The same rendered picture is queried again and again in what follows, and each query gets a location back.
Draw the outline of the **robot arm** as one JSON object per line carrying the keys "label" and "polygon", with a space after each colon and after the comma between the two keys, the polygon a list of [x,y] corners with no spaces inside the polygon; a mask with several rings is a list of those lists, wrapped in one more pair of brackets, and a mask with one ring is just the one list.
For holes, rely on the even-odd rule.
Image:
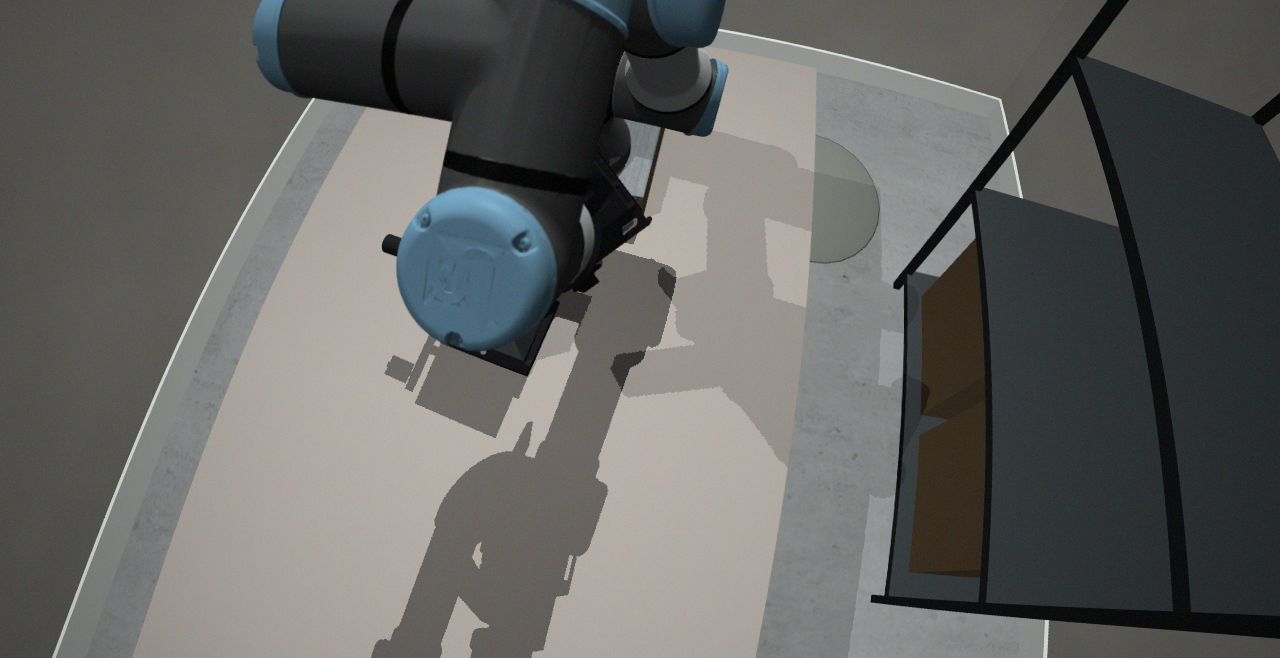
{"label": "robot arm", "polygon": [[713,131],[728,67],[703,47],[724,1],[262,0],[252,40],[276,90],[452,122],[397,283],[436,342],[493,351],[591,259],[596,147],[617,174],[625,119]]}

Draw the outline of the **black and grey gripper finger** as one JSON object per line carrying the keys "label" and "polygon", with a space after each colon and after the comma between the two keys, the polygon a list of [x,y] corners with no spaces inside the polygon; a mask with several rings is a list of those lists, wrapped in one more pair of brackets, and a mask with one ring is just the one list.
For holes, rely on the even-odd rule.
{"label": "black and grey gripper finger", "polygon": [[[631,228],[632,225],[634,225],[634,220],[628,221],[628,224],[622,228],[623,229],[622,233],[625,233],[625,230],[628,230],[628,228]],[[595,271],[598,269],[602,269],[602,265],[603,265],[602,261],[596,262],[596,265],[594,266],[593,271],[589,271],[588,278],[585,278],[582,280],[582,283],[580,283],[579,285],[573,285],[573,289],[572,289],[573,293],[575,292],[588,292],[589,289],[593,288],[593,285],[596,285],[596,283],[599,283],[599,280],[595,277]]]}

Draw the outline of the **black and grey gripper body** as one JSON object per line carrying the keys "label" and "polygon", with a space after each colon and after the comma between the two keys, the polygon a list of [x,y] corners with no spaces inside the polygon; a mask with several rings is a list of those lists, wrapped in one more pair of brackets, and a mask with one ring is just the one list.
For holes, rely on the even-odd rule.
{"label": "black and grey gripper body", "polygon": [[[595,236],[591,259],[589,260],[586,268],[580,271],[579,278],[576,278],[564,292],[570,292],[573,289],[573,285],[582,283],[582,280],[588,278],[589,271],[593,271],[596,262],[605,259],[607,253],[612,253],[620,247],[620,245],[625,245],[625,242],[628,242],[628,239],[635,237],[639,230],[643,230],[652,224],[652,216],[644,216],[641,207],[628,193],[628,189],[626,189],[622,181],[620,181],[618,175],[613,174],[609,163],[605,165],[605,160],[603,160],[604,157],[599,151],[596,151],[595,160],[593,163],[593,172],[588,183],[588,189],[594,189],[594,193],[586,192],[584,201],[591,215]],[[623,198],[621,198],[621,196]],[[630,233],[627,230],[626,236],[623,236],[622,228],[627,224],[627,221],[636,218],[637,228],[632,228],[634,230],[631,229]],[[616,220],[613,221],[613,219]]]}

